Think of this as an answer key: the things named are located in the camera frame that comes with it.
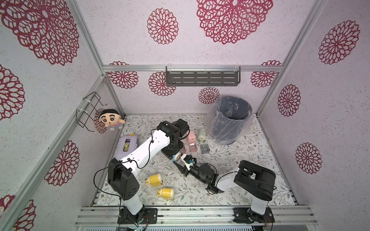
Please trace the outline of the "pink pencil sharpener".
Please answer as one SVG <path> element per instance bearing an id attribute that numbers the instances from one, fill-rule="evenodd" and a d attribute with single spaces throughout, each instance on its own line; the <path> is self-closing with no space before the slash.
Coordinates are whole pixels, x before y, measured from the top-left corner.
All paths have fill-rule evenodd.
<path id="1" fill-rule="evenodd" d="M 196 135 L 195 135 L 194 131 L 190 131 L 189 135 L 187 136 L 188 144 L 196 143 L 196 141 L 197 141 L 197 139 L 196 139 Z"/>

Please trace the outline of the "pink sharpener shavings tray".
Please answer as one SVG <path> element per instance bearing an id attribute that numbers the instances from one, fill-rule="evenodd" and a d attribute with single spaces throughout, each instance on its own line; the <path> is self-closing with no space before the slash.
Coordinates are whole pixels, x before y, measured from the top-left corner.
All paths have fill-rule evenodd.
<path id="1" fill-rule="evenodd" d="M 189 144 L 189 151 L 191 153 L 196 153 L 198 151 L 198 147 L 196 143 L 190 143 Z"/>

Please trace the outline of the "clear sharpener shavings tray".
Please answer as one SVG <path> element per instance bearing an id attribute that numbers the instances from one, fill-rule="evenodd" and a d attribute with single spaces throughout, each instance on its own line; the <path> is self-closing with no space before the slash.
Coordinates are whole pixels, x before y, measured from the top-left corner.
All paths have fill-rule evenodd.
<path id="1" fill-rule="evenodd" d="M 204 155 L 204 154 L 209 154 L 210 153 L 210 147 L 208 144 L 201 144 L 200 145 L 200 150 L 201 150 L 201 153 Z"/>

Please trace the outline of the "green pencil sharpener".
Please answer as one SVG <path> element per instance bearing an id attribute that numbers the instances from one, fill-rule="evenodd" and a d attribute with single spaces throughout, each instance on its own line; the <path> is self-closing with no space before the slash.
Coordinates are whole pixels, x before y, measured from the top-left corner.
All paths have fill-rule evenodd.
<path id="1" fill-rule="evenodd" d="M 206 142 L 207 139 L 207 132 L 205 129 L 200 129 L 198 131 L 198 141 L 199 142 Z"/>

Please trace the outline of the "blue pencil sharpener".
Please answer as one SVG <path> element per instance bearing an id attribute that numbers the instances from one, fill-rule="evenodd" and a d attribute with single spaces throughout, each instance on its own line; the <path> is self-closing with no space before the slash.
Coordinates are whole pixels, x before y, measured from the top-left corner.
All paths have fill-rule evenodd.
<path id="1" fill-rule="evenodd" d="M 176 162 L 177 160 L 179 160 L 180 159 L 180 157 L 182 156 L 182 154 L 181 153 L 177 153 L 176 155 L 174 155 L 173 156 L 173 158 L 172 158 L 172 161 L 173 162 Z"/>

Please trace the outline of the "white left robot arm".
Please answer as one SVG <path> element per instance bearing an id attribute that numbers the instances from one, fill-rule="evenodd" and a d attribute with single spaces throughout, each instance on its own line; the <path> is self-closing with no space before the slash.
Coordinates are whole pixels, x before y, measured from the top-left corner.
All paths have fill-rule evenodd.
<path id="1" fill-rule="evenodd" d="M 108 184 L 124 202 L 131 215 L 137 215 L 144 207 L 138 195 L 140 185 L 136 178 L 140 170 L 144 169 L 158 152 L 173 162 L 179 160 L 180 150 L 184 146 L 182 140 L 189 133 L 189 125 L 183 119 L 174 123 L 163 121 L 150 131 L 149 139 L 132 153 L 120 160 L 114 158 L 109 162 L 106 167 Z"/>

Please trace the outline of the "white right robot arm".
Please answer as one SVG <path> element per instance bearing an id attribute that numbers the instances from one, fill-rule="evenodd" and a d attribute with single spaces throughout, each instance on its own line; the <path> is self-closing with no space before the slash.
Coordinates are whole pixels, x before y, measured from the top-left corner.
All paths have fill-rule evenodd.
<path id="1" fill-rule="evenodd" d="M 253 196 L 251 203 L 253 214 L 264 215 L 268 202 L 272 200 L 276 174 L 265 167 L 243 160 L 236 170 L 218 174 L 208 163 L 202 165 L 191 163 L 183 166 L 176 162 L 174 164 L 183 175 L 191 175 L 206 184 L 210 193 L 223 193 L 237 186 L 243 188 Z"/>

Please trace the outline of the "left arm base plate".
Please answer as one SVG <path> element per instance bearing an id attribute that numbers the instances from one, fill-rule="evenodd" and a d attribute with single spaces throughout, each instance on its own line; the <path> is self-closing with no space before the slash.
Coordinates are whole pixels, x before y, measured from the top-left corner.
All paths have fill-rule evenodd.
<path id="1" fill-rule="evenodd" d="M 157 208 L 142 208 L 136 215 L 133 215 L 127 207 L 119 210 L 118 225 L 129 224 L 156 224 L 158 218 Z"/>

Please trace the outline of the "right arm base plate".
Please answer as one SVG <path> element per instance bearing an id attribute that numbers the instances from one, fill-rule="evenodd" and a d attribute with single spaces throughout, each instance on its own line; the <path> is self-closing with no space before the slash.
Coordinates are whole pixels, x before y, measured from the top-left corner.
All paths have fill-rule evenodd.
<path id="1" fill-rule="evenodd" d="M 233 208 L 235 223 L 274 223 L 275 218 L 273 216 L 270 207 L 267 207 L 263 215 L 253 212 L 250 207 Z"/>

